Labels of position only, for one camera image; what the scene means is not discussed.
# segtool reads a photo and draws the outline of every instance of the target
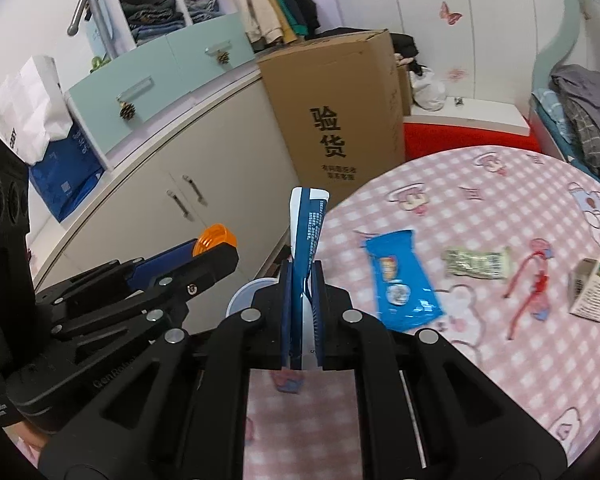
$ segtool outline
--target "cardboard box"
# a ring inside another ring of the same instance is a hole
[[[329,191],[329,206],[404,163],[389,32],[307,41],[258,65],[300,184]]]
[[[404,117],[409,117],[411,115],[411,105],[413,105],[413,88],[411,87],[411,78],[407,67],[398,67],[398,82],[400,83],[400,97],[402,98],[402,114]]]

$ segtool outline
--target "blue snack package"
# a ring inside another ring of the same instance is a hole
[[[376,277],[380,321],[396,332],[406,332],[442,316],[418,258],[413,253],[413,231],[396,231],[366,241]]]

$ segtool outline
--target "blue bag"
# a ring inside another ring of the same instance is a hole
[[[396,231],[366,241],[376,276],[380,321],[406,332],[444,314],[412,247],[413,231]]]
[[[44,158],[29,168],[29,180],[61,222],[96,186],[104,170],[77,123],[66,139],[50,142]]]

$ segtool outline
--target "pink checkered tablecloth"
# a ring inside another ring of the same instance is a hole
[[[437,153],[363,186],[325,218],[318,245],[327,283],[377,315],[365,237],[414,230],[414,250],[445,316],[432,324],[556,438],[572,463],[600,430],[600,324],[568,313],[568,275],[600,254],[600,184],[533,152],[479,146]],[[550,247],[548,288],[507,335],[538,271],[507,283],[447,276],[446,248],[499,251],[514,271],[532,246]],[[299,394],[279,393],[268,372],[251,377],[245,478],[362,478],[352,372],[305,372]]]

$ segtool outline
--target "green garment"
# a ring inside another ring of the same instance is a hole
[[[280,5],[280,9],[282,9],[282,12],[284,13],[284,15],[286,17],[286,20],[289,22],[289,25],[291,26],[293,31],[298,36],[307,36],[309,34],[309,30],[307,29],[306,25],[298,23],[298,20],[296,20],[296,18],[293,16],[291,11],[287,7],[285,0],[277,0],[277,1],[278,1],[278,4]]]

